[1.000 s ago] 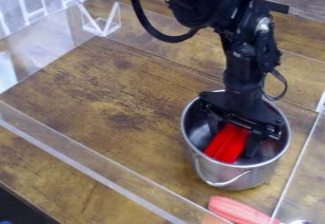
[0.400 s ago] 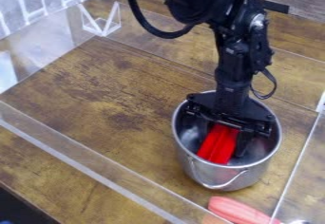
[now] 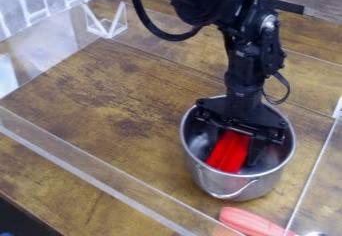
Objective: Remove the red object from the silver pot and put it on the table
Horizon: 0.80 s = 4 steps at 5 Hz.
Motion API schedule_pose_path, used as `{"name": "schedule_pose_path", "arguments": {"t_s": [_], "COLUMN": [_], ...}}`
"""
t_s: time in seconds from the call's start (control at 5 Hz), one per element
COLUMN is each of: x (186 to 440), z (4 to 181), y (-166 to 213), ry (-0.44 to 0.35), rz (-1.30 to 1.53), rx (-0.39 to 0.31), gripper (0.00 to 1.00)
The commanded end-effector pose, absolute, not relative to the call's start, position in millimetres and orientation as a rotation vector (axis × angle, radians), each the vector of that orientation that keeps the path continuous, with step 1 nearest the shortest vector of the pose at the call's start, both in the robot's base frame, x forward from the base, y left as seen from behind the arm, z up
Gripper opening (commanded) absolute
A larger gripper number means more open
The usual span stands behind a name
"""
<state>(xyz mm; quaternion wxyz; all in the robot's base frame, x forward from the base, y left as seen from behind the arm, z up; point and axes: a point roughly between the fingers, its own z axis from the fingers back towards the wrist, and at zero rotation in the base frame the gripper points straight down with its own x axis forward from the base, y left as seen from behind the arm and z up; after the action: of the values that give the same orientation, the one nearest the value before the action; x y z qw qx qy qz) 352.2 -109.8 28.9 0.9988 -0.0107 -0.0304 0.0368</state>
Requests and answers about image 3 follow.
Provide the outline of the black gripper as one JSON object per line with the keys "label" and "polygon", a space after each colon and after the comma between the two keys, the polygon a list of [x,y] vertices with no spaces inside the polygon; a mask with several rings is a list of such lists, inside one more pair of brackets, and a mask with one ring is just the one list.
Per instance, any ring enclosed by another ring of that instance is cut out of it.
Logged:
{"label": "black gripper", "polygon": [[266,143],[282,145],[289,122],[281,112],[261,100],[234,100],[229,96],[198,99],[197,118],[205,120],[209,148],[213,149],[223,129],[251,136],[246,165],[253,167],[266,148]]}

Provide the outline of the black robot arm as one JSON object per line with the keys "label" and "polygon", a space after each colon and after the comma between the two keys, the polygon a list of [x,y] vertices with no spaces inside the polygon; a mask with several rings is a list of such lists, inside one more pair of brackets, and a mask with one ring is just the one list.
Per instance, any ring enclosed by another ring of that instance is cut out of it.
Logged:
{"label": "black robot arm", "polygon": [[198,117],[217,127],[250,134],[245,140],[245,164],[253,166],[269,144],[282,144],[289,123],[267,107],[263,86],[269,77],[281,78],[286,53],[281,47],[279,21],[273,0],[170,0],[181,20],[191,26],[186,33],[163,31],[150,19],[142,0],[132,0],[138,17],[159,38],[183,41],[203,27],[215,25],[223,34],[229,69],[223,98],[201,99]]}

